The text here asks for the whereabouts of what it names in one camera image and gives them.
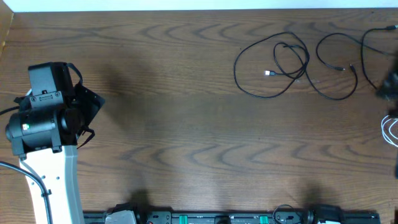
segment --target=white backdrop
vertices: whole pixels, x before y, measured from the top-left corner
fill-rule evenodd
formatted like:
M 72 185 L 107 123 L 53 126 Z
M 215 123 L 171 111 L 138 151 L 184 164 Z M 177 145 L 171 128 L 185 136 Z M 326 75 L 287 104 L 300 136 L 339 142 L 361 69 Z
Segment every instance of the white backdrop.
M 3 0 L 14 12 L 398 7 L 398 0 Z

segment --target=wooden table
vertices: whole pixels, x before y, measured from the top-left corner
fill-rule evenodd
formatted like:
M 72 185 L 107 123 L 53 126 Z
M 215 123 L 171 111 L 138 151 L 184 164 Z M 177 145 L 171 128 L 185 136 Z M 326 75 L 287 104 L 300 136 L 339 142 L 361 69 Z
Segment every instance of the wooden table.
M 91 125 L 96 137 L 79 150 L 84 210 L 129 200 L 247 211 L 321 202 L 377 210 L 390 223 L 398 206 L 397 150 L 381 136 L 388 105 L 362 75 L 359 45 L 336 37 L 320 47 L 328 62 L 357 68 L 358 89 L 345 101 L 324 99 L 305 77 L 278 98 L 250 97 L 234 83 L 233 62 L 249 44 L 289 30 L 310 51 L 308 72 L 317 87 L 342 96 L 353 75 L 322 65 L 317 42 L 330 32 L 360 38 L 366 29 L 393 24 L 396 9 L 20 13 L 0 61 L 1 109 L 30 88 L 27 67 L 48 61 L 73 62 L 84 84 L 106 98 Z M 367 42 L 393 51 L 397 34 L 375 32 Z M 276 37 L 241 57 L 237 73 L 245 89 L 271 95 L 288 84 L 263 76 L 277 68 L 272 49 L 280 40 L 297 43 Z M 286 70 L 299 67 L 288 50 L 277 56 Z M 391 63 L 366 51 L 377 84 Z M 1 134 L 0 160 L 16 164 Z M 4 169 L 0 177 L 0 222 L 32 223 L 25 178 Z

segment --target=green component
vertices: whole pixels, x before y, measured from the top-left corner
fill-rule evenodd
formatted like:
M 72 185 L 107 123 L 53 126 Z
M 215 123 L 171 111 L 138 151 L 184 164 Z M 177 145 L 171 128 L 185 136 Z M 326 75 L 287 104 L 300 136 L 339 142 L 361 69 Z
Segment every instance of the green component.
M 188 215 L 180 215 L 180 224 L 188 224 Z
M 267 216 L 260 216 L 260 224 L 268 224 L 268 217 Z

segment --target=coiled white cable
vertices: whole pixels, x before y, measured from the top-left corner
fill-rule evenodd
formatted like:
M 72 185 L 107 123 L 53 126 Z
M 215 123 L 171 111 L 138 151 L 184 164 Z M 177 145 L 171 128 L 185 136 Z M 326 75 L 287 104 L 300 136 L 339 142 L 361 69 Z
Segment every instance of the coiled white cable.
M 384 127 L 386 126 L 387 123 L 390 123 L 390 121 L 394 121 L 392 122 L 392 124 L 388 127 L 388 134 L 390 134 L 394 139 L 398 140 L 398 137 L 395 136 L 392 132 L 391 132 L 391 128 L 398 122 L 398 119 L 395 118 L 389 118 L 389 115 L 385 116 L 383 118 L 383 120 L 381 120 L 381 133 L 383 135 L 384 140 L 386 140 L 386 142 L 388 142 L 389 144 L 392 144 L 395 147 L 398 147 L 398 145 L 396 143 L 394 143 L 391 138 L 389 137 L 389 135 L 385 132 Z

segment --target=wooden board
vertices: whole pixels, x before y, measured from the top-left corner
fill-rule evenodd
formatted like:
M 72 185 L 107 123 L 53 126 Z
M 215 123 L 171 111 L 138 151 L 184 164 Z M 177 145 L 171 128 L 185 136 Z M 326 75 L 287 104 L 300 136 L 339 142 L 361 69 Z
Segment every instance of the wooden board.
M 6 37 L 10 29 L 13 14 L 8 6 L 0 0 L 0 57 L 2 49 L 6 44 Z
M 245 95 L 233 80 L 233 62 L 254 41 L 295 32 L 310 54 L 308 72 L 331 96 L 347 94 L 349 70 L 332 71 L 315 56 L 330 32 L 359 38 L 366 29 L 398 24 L 396 9 L 76 12 L 16 14 L 0 62 L 2 108 L 29 88 L 27 67 L 73 62 L 84 84 L 106 98 L 80 149 L 78 179 L 85 210 L 132 200 L 176 210 L 273 210 L 330 203 L 345 210 L 377 210 L 390 223 L 398 205 L 397 150 L 384 142 L 380 121 L 387 102 L 362 76 L 359 46 L 344 38 L 325 42 L 320 54 L 359 73 L 356 93 L 330 101 L 304 77 L 282 96 Z M 367 42 L 397 49 L 397 31 Z M 276 70 L 276 37 L 245 53 L 238 79 L 249 91 L 273 94 L 289 82 L 264 78 Z M 291 52 L 277 50 L 295 70 Z M 369 77 L 380 84 L 392 59 L 366 51 Z M 0 117 L 5 127 L 9 114 Z M 0 138 L 0 160 L 17 162 Z M 0 170 L 0 222 L 31 223 L 24 177 Z

